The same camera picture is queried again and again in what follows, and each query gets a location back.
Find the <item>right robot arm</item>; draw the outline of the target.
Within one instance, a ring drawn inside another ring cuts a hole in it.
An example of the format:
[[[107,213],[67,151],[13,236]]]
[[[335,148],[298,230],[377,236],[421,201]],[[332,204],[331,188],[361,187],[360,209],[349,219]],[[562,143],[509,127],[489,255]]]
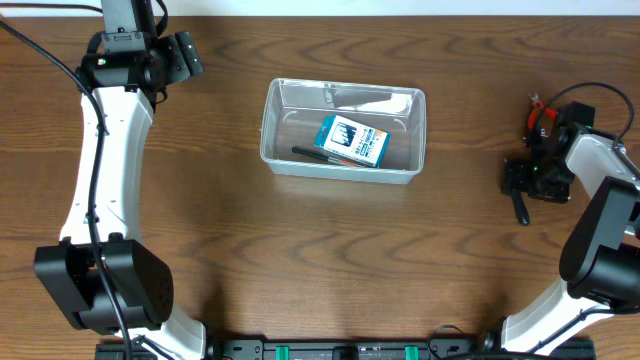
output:
[[[518,222],[530,217],[523,198],[565,203],[579,181],[590,202],[561,252],[559,276],[524,310],[481,337],[483,352],[549,355],[597,321],[639,311],[639,250],[623,241],[639,234],[639,171],[610,133],[595,129],[595,110],[571,102],[550,113],[532,106],[526,145],[530,155],[506,161],[502,191]]]

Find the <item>red handled pliers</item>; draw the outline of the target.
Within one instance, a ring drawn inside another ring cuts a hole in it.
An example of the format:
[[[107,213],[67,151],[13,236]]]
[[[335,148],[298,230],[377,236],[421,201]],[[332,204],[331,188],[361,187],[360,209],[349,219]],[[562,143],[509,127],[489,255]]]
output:
[[[540,137],[546,137],[547,133],[556,123],[557,111],[546,107],[537,93],[529,93],[530,112],[526,119],[525,139],[538,133]]]

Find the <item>black yellow screwdriver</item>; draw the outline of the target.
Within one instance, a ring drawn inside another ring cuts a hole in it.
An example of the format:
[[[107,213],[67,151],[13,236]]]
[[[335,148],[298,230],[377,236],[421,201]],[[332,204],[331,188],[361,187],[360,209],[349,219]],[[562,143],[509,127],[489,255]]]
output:
[[[511,194],[511,198],[518,223],[522,226],[528,226],[530,224],[530,216],[521,193],[519,191],[514,191]]]

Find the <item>clear plastic container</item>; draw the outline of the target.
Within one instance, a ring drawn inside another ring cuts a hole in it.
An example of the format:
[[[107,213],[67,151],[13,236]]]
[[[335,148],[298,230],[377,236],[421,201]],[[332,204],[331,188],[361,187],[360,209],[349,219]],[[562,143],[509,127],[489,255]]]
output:
[[[341,166],[292,152],[320,151],[314,140],[325,117],[340,115],[391,135],[378,168]],[[424,168],[427,134],[422,90],[392,86],[277,78],[269,86],[260,155],[280,175],[407,184]]]

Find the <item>blue white cardboard box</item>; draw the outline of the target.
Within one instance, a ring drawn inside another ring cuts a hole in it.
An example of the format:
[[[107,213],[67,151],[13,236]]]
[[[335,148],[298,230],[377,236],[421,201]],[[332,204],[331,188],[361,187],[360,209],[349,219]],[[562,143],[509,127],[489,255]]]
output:
[[[324,118],[314,146],[352,162],[378,168],[390,139],[388,132],[334,114]]]

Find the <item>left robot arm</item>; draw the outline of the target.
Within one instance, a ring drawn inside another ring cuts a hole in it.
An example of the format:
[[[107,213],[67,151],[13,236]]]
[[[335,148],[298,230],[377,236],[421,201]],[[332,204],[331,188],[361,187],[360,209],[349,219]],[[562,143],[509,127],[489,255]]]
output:
[[[192,37],[167,34],[148,1],[105,1],[105,28],[73,79],[81,91],[83,141],[73,202],[59,242],[36,250],[35,273],[69,324],[140,344],[160,359],[202,359],[205,326],[174,302],[169,267],[143,241],[143,152],[170,84],[202,70]]]

